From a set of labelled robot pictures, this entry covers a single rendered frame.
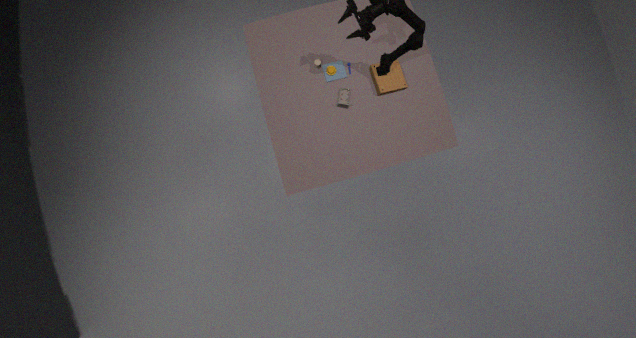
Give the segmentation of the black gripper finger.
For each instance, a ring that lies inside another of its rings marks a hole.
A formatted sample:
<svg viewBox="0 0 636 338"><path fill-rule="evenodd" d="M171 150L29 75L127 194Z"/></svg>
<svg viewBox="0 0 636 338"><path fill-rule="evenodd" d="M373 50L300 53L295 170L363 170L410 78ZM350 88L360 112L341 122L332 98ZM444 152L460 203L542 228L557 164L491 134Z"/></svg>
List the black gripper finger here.
<svg viewBox="0 0 636 338"><path fill-rule="evenodd" d="M347 37L347 39L348 39L348 38L352 39L352 38L355 38L355 37L362 37L362 38L364 39L364 37L362 36L362 33L361 33L360 29L358 29L358 30L354 31L352 34L350 34L350 35Z"/></svg>
<svg viewBox="0 0 636 338"><path fill-rule="evenodd" d="M340 24L343 20L345 20L347 17L352 16L352 13L348 7L348 5L346 6L347 9L345 10L345 12L343 13L344 15L341 17L341 19L338 21L338 24Z"/></svg>

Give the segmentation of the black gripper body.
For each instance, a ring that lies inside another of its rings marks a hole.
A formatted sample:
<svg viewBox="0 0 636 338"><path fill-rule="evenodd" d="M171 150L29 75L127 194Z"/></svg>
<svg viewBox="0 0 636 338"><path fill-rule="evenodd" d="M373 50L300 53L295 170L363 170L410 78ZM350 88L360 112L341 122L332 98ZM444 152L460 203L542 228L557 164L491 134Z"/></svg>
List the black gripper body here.
<svg viewBox="0 0 636 338"><path fill-rule="evenodd" d="M360 31L362 33L362 36L365 38L366 41L369 40L369 38L371 38L371 36L370 36L368 31L364 32L363 27L361 27L361 25L360 25L361 18L359 19L358 16L360 17L361 13L364 13L364 12L367 12L367 11L369 11L369 12L371 11L370 16L371 16L371 18L374 18L374 20L375 20L376 15L375 15L375 12L374 12L372 6L371 5L370 6L366 6L366 9L362 10L361 12L360 11L357 12L358 8L357 8L357 5L355 4L354 0L348 0L347 3L349 5L348 7L349 7L351 13L354 14L354 16L355 16L355 18L356 18L356 20L357 20L357 22L359 24L359 27L361 28Z"/></svg>

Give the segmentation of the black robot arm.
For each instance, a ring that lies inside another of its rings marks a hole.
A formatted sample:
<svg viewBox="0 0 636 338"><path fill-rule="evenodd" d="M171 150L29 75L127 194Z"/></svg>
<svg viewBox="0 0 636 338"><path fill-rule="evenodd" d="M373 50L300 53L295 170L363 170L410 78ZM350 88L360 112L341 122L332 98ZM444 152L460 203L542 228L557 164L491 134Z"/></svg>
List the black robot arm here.
<svg viewBox="0 0 636 338"><path fill-rule="evenodd" d="M389 1L389 3L388 3ZM381 14L389 15L392 14L395 17L403 18L410 26L415 29L415 32L412 32L412 35L409 36L407 41L404 44L401 44L400 47L396 48L394 51L391 51L390 54L383 53L380 57L379 66L376 67L376 71L378 76L386 75L390 71L391 63L399 58L401 55L404 55L406 52L410 50L417 50L423 46L423 34L425 30L425 22L418 17L409 7L406 6L405 0L370 0L371 6L375 12L376 18ZM374 18L370 16L371 11L367 11L361 13L360 25L363 27L364 32L368 31L369 33L376 30L375 25L373 25Z"/></svg>

